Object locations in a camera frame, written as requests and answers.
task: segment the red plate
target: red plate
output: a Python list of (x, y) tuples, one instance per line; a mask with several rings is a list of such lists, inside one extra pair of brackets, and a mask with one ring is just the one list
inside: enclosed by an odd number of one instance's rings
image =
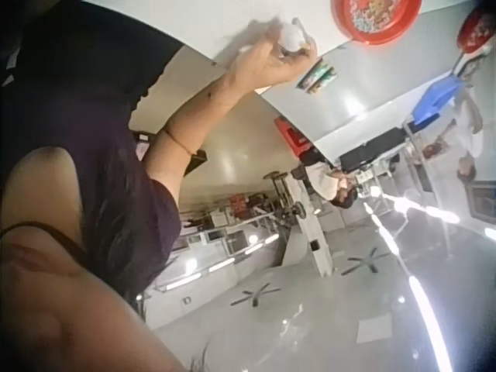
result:
[(352, 39), (378, 45), (396, 39), (412, 25), (422, 0), (331, 0), (332, 3), (336, 5), (339, 24)]
[(494, 16), (475, 8), (465, 19), (456, 43), (464, 53), (473, 53), (494, 35)]

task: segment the bracelet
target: bracelet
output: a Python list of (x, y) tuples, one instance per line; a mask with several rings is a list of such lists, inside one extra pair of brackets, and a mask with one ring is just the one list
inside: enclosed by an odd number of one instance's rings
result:
[(164, 127), (162, 128), (162, 130), (165, 132), (165, 134), (167, 134), (169, 136), (169, 138), (171, 140), (173, 140), (179, 147), (181, 147), (184, 151), (186, 151), (186, 153), (192, 157), (193, 155), (195, 155), (195, 153), (192, 153), (185, 145), (183, 145), (181, 142), (179, 142), (172, 134), (171, 132), (169, 132), (169, 130), (167, 129), (167, 127)]

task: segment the white shirt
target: white shirt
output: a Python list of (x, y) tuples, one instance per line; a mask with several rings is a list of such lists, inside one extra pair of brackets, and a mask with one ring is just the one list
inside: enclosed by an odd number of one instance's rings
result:
[(333, 200), (336, 197), (338, 188), (346, 187), (346, 179), (339, 180), (331, 176), (331, 167), (326, 163), (315, 163), (310, 167), (305, 167), (308, 180), (315, 192), (326, 200)]
[(474, 88), (461, 88), (450, 102), (453, 106), (453, 118), (456, 125), (450, 130), (444, 140), (450, 145), (460, 144), (472, 157), (482, 154), (484, 135), (483, 130), (473, 133), (472, 124), (481, 125), (482, 117), (475, 104)]

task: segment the woman's hand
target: woman's hand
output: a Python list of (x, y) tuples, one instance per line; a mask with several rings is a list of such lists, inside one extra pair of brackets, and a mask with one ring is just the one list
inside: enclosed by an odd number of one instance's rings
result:
[(294, 80), (315, 63), (317, 49), (310, 38), (309, 50), (302, 50), (297, 56), (279, 58), (280, 31), (280, 26), (270, 27), (251, 49), (234, 60), (226, 73), (232, 86), (242, 95)]

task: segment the black strap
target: black strap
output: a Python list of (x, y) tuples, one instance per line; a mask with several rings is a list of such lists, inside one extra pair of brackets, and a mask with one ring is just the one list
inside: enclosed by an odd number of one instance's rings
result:
[(21, 222), (15, 225), (9, 226), (7, 229), (0, 231), (0, 239), (2, 239), (6, 233), (9, 233), (13, 229), (18, 227), (35, 227), (37, 229), (42, 229), (43, 231), (50, 234), (71, 256), (72, 258), (81, 266), (86, 267), (86, 254), (71, 238), (67, 237), (65, 234), (55, 229), (53, 226), (47, 225), (42, 222)]

